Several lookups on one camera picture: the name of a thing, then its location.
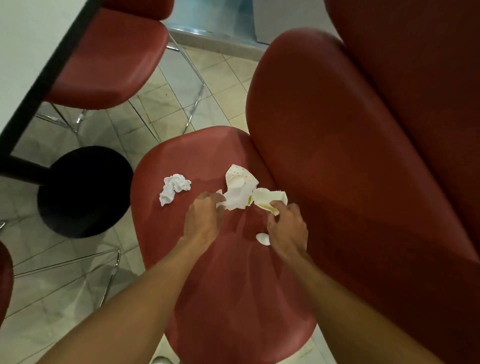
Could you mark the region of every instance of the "white tabletop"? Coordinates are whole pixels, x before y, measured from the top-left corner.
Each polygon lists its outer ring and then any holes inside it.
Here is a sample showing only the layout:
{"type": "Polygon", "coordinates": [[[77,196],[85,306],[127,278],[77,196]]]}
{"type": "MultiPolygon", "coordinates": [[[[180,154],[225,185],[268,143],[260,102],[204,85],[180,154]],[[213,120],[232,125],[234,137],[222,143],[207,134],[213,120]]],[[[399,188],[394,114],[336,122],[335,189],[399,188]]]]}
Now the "white tabletop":
{"type": "Polygon", "coordinates": [[[86,0],[0,0],[0,133],[86,0]]]}

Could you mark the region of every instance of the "forearm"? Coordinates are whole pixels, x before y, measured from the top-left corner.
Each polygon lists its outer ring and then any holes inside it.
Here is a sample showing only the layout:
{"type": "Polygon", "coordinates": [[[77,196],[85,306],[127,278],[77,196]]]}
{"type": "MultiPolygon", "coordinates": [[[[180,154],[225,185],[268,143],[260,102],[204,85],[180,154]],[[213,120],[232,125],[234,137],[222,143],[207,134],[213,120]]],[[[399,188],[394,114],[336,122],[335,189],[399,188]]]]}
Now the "forearm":
{"type": "Polygon", "coordinates": [[[431,352],[324,274],[307,253],[287,264],[311,297],[318,324],[338,364],[441,363],[431,352]]]}
{"type": "Polygon", "coordinates": [[[69,332],[39,364],[148,363],[200,254],[181,239],[155,267],[69,332]]]}

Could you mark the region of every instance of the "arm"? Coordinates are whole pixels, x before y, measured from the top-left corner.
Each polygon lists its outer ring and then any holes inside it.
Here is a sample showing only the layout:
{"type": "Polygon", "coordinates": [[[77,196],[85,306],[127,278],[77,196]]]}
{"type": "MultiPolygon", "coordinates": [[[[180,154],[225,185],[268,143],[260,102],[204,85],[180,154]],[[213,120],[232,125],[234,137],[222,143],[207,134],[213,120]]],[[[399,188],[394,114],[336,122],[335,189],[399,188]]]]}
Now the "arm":
{"type": "Polygon", "coordinates": [[[70,331],[38,364],[150,362],[188,274],[218,235],[224,208],[216,204],[224,200],[219,194],[201,194],[171,252],[70,331]]]}
{"type": "Polygon", "coordinates": [[[296,204],[271,205],[270,243],[310,296],[318,325],[338,364],[442,363],[404,331],[324,274],[307,254],[308,230],[296,204]]]}

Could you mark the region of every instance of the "person's right arm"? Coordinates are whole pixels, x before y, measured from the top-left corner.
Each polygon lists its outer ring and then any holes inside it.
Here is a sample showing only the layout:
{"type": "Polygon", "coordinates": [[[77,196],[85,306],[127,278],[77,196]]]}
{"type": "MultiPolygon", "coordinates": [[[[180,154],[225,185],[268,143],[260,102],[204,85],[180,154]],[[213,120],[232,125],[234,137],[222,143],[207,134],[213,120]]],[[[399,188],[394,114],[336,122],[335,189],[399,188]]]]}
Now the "person's right arm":
{"type": "Polygon", "coordinates": [[[270,244],[310,296],[318,325],[338,364],[442,363],[407,333],[328,277],[308,255],[307,225],[298,205],[281,201],[268,217],[270,244]]]}

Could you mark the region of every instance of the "black round table base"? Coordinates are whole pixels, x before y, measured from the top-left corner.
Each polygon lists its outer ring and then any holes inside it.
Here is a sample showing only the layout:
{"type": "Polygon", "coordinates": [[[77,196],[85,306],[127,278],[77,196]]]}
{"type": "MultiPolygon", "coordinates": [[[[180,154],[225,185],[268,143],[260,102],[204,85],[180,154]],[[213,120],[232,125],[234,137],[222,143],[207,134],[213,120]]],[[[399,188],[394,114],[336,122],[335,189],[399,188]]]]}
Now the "black round table base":
{"type": "Polygon", "coordinates": [[[38,190],[38,211],[45,224],[68,238],[100,234],[130,206],[133,170],[120,153],[86,146],[59,158],[58,177],[38,190]]]}

